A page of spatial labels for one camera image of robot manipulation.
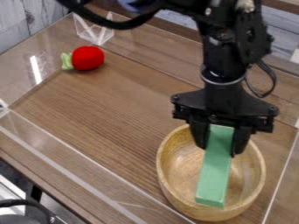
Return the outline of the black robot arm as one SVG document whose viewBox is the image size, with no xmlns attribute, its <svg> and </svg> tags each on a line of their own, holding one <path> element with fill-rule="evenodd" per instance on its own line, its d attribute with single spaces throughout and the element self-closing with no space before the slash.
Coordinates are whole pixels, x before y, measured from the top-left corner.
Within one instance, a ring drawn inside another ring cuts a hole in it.
<svg viewBox="0 0 299 224">
<path fill-rule="evenodd" d="M 173 117 L 190 124 L 194 141 L 203 149 L 209 147 L 211 126 L 231 127 L 229 153 L 235 156 L 257 132 L 274 130 L 279 114 L 278 107 L 263 101 L 273 91 L 257 90 L 249 81 L 253 66 L 277 80 L 263 61 L 274 36 L 267 32 L 262 0 L 163 0 L 163 7 L 193 18 L 203 50 L 205 88 L 173 95 Z"/>
</svg>

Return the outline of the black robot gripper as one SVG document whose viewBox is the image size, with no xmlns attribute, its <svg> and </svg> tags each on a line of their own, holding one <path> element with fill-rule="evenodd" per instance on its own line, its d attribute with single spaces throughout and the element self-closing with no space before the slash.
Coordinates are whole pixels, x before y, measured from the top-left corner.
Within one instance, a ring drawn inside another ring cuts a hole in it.
<svg viewBox="0 0 299 224">
<path fill-rule="evenodd" d="M 247 93 L 243 87 L 211 90 L 205 89 L 174 94 L 173 116 L 191 126 L 197 145 L 207 148 L 210 125 L 235 128 L 231 156 L 245 152 L 253 133 L 271 133 L 275 127 L 278 107 Z"/>
</svg>

